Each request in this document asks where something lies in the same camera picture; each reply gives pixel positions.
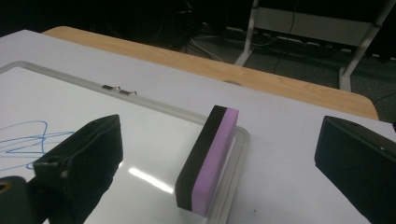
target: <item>purple felt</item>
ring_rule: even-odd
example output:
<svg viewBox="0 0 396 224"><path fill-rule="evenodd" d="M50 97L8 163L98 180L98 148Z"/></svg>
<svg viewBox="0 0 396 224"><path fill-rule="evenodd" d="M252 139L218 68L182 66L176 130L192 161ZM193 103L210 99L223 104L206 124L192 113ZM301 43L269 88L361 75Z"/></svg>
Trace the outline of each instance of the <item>purple felt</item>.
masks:
<svg viewBox="0 0 396 224"><path fill-rule="evenodd" d="M233 140L237 118L238 110L227 108L192 189L193 213L207 216L219 182L221 168Z"/></svg>

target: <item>whiteboard eraser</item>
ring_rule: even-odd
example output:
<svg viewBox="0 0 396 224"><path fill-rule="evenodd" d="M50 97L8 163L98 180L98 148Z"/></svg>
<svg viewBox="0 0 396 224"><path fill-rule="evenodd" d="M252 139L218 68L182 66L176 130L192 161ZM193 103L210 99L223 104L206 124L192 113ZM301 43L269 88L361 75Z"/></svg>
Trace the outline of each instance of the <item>whiteboard eraser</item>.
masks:
<svg viewBox="0 0 396 224"><path fill-rule="evenodd" d="M177 178L177 206L206 217L219 183L238 110L215 105Z"/></svg>

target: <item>whiteboard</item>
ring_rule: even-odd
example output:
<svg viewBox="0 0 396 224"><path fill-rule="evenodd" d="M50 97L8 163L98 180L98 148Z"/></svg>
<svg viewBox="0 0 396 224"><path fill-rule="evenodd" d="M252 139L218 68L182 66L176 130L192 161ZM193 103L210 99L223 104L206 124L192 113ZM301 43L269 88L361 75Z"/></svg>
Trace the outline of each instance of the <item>whiteboard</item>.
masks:
<svg viewBox="0 0 396 224"><path fill-rule="evenodd" d="M238 128L212 210L208 218L201 217L178 208L173 189L203 117L59 76L85 88L80 87L39 66L29 68L12 65L0 74L0 176L31 179L31 163L45 152L91 120L119 114L124 160L86 223L225 223L248 148L246 131Z"/></svg>

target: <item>gray carpet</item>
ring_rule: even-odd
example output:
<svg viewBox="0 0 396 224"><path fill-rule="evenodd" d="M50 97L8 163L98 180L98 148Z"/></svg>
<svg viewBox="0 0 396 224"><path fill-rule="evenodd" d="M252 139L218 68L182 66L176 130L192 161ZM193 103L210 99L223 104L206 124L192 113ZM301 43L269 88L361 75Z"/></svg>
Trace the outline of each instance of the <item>gray carpet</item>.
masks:
<svg viewBox="0 0 396 224"><path fill-rule="evenodd" d="M219 37L204 29L181 51L234 63L243 50L244 40L243 32L227 31ZM350 50L334 50L269 35L255 35L253 43L253 53L245 67L336 89L338 69L352 59ZM351 77L351 88L374 103L380 120L396 121L396 61L380 62L376 57L364 56Z"/></svg>

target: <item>wooden table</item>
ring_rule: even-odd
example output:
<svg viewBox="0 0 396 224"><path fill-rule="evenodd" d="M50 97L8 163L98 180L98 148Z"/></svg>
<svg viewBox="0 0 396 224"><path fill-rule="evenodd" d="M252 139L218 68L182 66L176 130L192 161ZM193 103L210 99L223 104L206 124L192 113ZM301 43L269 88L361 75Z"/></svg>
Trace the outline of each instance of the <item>wooden table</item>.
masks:
<svg viewBox="0 0 396 224"><path fill-rule="evenodd" d="M378 119L373 103L368 98L356 93L339 91L288 77L211 61L71 27L56 27L43 34L80 45L166 65L204 77L236 82L256 91L265 91L312 105L324 106L369 119Z"/></svg>

